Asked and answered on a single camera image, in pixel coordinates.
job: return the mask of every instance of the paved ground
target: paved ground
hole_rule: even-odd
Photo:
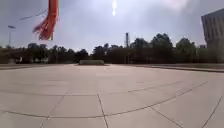
[[[130,66],[0,71],[1,128],[222,128],[224,74]]]

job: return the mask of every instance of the sun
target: sun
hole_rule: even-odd
[[[115,16],[116,15],[116,9],[117,9],[117,1],[116,0],[113,0],[112,8],[113,8],[112,15]]]

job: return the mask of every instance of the building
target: building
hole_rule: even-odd
[[[214,51],[217,61],[224,60],[224,9],[201,17],[205,41]]]

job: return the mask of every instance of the orange fabric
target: orange fabric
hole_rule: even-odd
[[[49,40],[54,32],[54,27],[58,18],[58,0],[49,0],[48,15],[46,19],[34,28],[34,32],[39,33],[40,40]]]

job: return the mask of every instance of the street lamp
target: street lamp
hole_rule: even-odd
[[[8,28],[9,29],[16,29],[16,27],[12,26],[12,25],[8,25]],[[12,33],[11,33],[11,30],[9,30],[9,46],[11,45],[11,38],[12,38]]]

